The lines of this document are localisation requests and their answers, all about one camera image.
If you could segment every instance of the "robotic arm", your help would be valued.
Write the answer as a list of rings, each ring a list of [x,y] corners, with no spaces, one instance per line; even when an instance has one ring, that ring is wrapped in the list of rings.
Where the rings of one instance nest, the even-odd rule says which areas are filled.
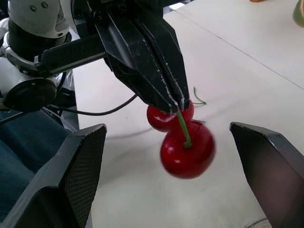
[[[167,113],[188,109],[175,31],[151,9],[166,4],[11,0],[9,32],[2,46],[6,58],[0,57],[0,109],[41,109],[56,97],[54,76],[101,58],[145,103]],[[69,26],[80,39],[70,41]]]

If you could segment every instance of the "blue fabric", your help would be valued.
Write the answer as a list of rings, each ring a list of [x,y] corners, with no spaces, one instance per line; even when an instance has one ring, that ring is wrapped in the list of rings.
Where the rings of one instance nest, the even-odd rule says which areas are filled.
[[[16,113],[0,112],[0,119]],[[62,126],[42,111],[0,126],[0,223],[67,135]]]

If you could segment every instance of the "green string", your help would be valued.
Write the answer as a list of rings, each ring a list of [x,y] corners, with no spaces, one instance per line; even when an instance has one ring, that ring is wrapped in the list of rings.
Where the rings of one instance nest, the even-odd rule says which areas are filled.
[[[194,103],[195,105],[206,105],[207,103],[206,102],[204,102],[203,100],[201,100],[201,99],[199,99],[199,97],[197,96],[197,88],[195,88],[195,87],[193,87],[193,92],[194,92],[194,95],[195,95],[195,97],[196,97],[196,99],[198,99],[201,103]]]
[[[179,119],[181,129],[184,132],[184,135],[186,137],[185,148],[190,148],[192,146],[191,138],[190,138],[184,117],[182,117],[180,110],[178,110],[178,112],[177,112],[177,118]]]

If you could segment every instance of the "white table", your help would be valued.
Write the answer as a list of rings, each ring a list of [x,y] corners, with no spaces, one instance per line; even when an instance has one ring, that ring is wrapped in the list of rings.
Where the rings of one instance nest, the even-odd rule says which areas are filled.
[[[183,15],[172,12],[165,18],[178,35],[191,98],[196,86],[208,103],[196,108],[194,117],[207,121],[214,134],[215,160],[193,180],[167,174],[159,160],[165,134],[151,129],[147,105],[138,98],[109,116],[80,115],[81,128],[108,127],[93,226],[243,228],[264,214],[246,182],[229,124],[278,131],[304,152],[304,91]],[[79,110],[106,111],[133,95],[103,61],[74,75]]]
[[[304,28],[293,21],[298,0],[195,0],[178,13],[304,88]]]

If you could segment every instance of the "red cherry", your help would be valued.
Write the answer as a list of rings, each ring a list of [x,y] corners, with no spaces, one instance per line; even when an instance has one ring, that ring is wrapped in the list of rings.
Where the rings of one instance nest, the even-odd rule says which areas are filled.
[[[215,144],[211,132],[202,123],[190,121],[186,126],[192,146],[185,148],[186,138],[180,127],[169,131],[161,146],[161,162],[171,175],[192,179],[200,176],[211,164]]]
[[[189,108],[185,111],[182,111],[181,114],[186,122],[190,121],[193,118],[194,106],[191,100],[190,100]],[[168,132],[170,129],[174,128],[175,126],[180,125],[176,113],[174,114],[164,113],[163,111],[153,106],[148,106],[147,118],[149,124],[154,129],[160,132]]]

